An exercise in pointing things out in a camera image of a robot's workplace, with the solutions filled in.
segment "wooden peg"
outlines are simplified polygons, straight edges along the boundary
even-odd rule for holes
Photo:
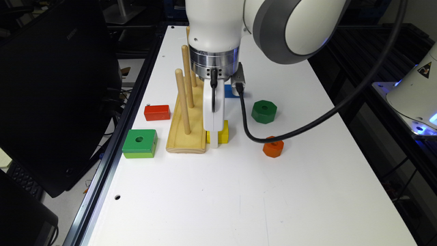
[[[188,118],[188,108],[186,106],[184,74],[182,73],[182,70],[178,68],[175,71],[175,75],[176,75],[176,83],[178,84],[179,103],[182,112],[182,120],[184,121],[184,131],[185,134],[188,135],[191,133],[191,129],[190,129],[190,120]]]
[[[192,109],[194,107],[193,101],[193,89],[191,87],[191,70],[190,70],[190,57],[188,54],[188,46],[182,45],[182,58],[184,59],[184,71],[185,71],[185,83],[188,99],[188,107]]]
[[[190,26],[186,27],[186,43],[190,45],[188,37],[190,36]]]

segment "computer screen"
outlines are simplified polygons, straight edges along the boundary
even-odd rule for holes
[[[90,168],[121,74],[98,0],[61,0],[0,41],[0,148],[51,196]]]

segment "white table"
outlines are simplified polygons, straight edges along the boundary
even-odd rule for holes
[[[228,144],[166,152],[171,121],[147,122],[143,109],[174,109],[183,44],[185,28],[168,28],[133,125],[157,130],[156,156],[121,157],[89,245],[416,245],[338,115],[272,159],[244,134],[239,100],[227,98]],[[333,106],[307,61],[274,64],[251,36],[240,48],[248,114],[258,100],[278,107],[270,124],[248,117],[255,136],[294,130]]]

